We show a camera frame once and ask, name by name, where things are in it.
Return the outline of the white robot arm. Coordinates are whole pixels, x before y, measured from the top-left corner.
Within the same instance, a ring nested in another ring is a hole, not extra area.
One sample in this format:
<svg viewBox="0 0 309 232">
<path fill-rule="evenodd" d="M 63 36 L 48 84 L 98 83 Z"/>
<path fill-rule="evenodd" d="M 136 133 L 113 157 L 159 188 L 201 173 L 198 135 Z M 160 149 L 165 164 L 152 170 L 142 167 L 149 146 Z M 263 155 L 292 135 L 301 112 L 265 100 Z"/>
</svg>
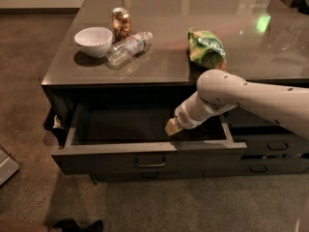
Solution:
<svg viewBox="0 0 309 232">
<path fill-rule="evenodd" d="M 248 82 L 221 70 L 209 70 L 199 76 L 196 92 L 176 108 L 165 131 L 174 135 L 194 129 L 235 107 L 309 138 L 308 88 Z"/>
</svg>

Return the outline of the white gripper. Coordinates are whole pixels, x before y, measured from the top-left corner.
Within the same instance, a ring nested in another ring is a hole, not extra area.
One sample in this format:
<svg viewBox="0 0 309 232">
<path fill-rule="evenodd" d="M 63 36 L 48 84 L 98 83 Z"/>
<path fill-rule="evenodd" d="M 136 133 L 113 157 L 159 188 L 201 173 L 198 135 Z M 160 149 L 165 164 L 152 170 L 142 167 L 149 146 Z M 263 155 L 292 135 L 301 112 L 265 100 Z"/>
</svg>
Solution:
<svg viewBox="0 0 309 232">
<path fill-rule="evenodd" d="M 176 108 L 175 116 L 176 118 L 169 119 L 165 126 L 169 136 L 179 133 L 183 128 L 191 130 L 200 126 L 207 119 L 207 112 L 202 103 L 186 100 Z"/>
</svg>

